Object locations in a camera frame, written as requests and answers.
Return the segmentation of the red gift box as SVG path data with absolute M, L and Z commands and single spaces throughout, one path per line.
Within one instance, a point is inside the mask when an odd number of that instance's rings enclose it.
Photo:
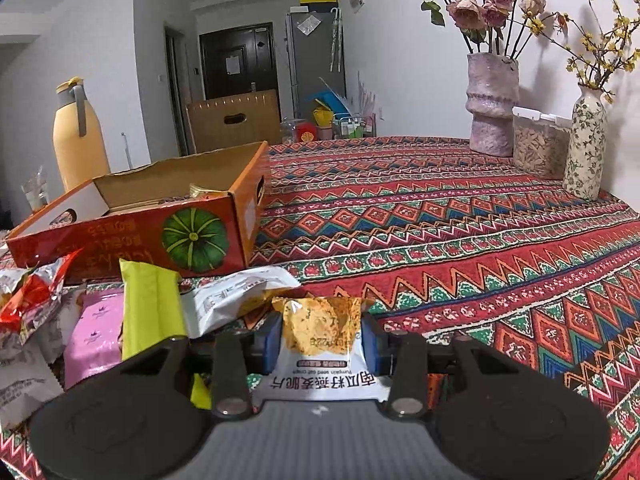
M 299 143 L 314 142 L 318 138 L 318 128 L 311 122 L 299 122 L 295 126 L 295 137 Z

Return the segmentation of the yellow thermos jug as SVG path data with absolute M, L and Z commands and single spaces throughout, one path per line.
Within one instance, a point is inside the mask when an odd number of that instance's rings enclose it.
M 74 77 L 56 87 L 58 108 L 53 147 L 64 192 L 110 172 L 102 129 L 88 101 L 84 80 Z

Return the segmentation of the clear seed container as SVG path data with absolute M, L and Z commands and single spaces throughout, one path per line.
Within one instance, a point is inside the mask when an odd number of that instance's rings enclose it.
M 561 179 L 572 122 L 539 110 L 514 107 L 513 125 L 514 166 L 535 177 Z

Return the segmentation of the floral ceramic vase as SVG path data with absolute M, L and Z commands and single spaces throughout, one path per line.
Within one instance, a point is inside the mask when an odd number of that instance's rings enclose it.
M 602 91 L 580 86 L 580 97 L 572 110 L 572 128 L 562 187 L 582 200 L 596 200 L 600 194 L 608 113 Z

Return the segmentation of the yellow green snack packet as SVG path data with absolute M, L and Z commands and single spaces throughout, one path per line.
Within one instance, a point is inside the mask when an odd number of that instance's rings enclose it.
M 124 283 L 122 359 L 173 336 L 186 336 L 178 272 L 151 263 L 119 260 Z

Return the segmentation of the grey refrigerator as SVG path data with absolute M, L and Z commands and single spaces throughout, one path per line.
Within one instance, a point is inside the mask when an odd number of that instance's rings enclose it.
M 345 95 L 344 67 L 338 68 L 332 49 L 334 14 L 289 13 L 285 20 L 286 48 L 293 102 L 297 119 L 312 119 L 314 96 L 332 89 Z

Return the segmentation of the glass cup with drink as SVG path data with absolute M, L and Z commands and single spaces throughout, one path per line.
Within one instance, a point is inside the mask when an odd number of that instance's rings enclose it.
M 40 211 L 49 203 L 49 191 L 47 174 L 43 166 L 22 185 L 22 191 L 26 197 L 32 212 Z

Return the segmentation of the yellow blossom branches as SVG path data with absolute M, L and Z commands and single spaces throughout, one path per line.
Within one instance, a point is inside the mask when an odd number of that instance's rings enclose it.
M 634 35 L 639 31 L 639 0 L 634 0 L 633 18 L 623 12 L 617 0 L 611 0 L 613 21 L 609 28 L 602 25 L 593 1 L 587 0 L 594 23 L 591 28 L 566 12 L 542 16 L 524 11 L 524 26 L 532 36 L 542 37 L 565 52 L 565 69 L 575 75 L 580 86 L 599 91 L 605 102 L 613 104 L 616 93 L 612 79 L 639 68 L 639 48 L 634 45 Z

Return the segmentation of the pumpkin seed crisp packet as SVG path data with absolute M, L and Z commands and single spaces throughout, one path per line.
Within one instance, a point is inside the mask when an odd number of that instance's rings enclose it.
M 273 371 L 253 392 L 256 406 L 266 401 L 385 401 L 390 381 L 375 377 L 366 364 L 357 297 L 272 300 L 282 315 L 278 358 Z

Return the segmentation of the pink textured vase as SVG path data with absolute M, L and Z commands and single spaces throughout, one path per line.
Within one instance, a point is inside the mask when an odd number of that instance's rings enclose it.
M 472 151 L 499 157 L 512 155 L 513 109 L 519 99 L 518 61 L 488 52 L 468 55 L 465 109 L 472 115 Z

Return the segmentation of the pink snack packet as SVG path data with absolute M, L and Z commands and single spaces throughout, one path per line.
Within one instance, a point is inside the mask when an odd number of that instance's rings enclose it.
M 84 310 L 63 353 L 65 390 L 120 363 L 123 319 L 122 289 L 102 290 L 86 296 Z

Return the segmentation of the dark entrance door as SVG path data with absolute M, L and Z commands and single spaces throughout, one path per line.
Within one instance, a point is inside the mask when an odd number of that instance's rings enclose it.
M 271 23 L 201 34 L 200 53 L 206 100 L 278 91 Z

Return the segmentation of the orange gold snack packet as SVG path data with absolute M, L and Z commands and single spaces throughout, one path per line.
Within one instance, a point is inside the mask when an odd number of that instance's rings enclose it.
M 209 200 L 210 198 L 226 196 L 226 191 L 212 190 L 211 188 L 202 188 L 196 184 L 190 184 L 190 197 L 194 200 Z

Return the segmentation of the dried pink roses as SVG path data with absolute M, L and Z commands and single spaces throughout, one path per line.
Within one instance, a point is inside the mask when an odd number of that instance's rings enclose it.
M 453 24 L 471 54 L 515 61 L 534 37 L 568 36 L 568 15 L 550 11 L 547 0 L 428 0 L 421 10 L 435 26 Z

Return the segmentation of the wooden chair back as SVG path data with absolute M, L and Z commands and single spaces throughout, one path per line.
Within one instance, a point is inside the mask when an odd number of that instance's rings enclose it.
M 198 153 L 266 141 L 280 144 L 277 92 L 256 91 L 194 102 L 186 107 Z

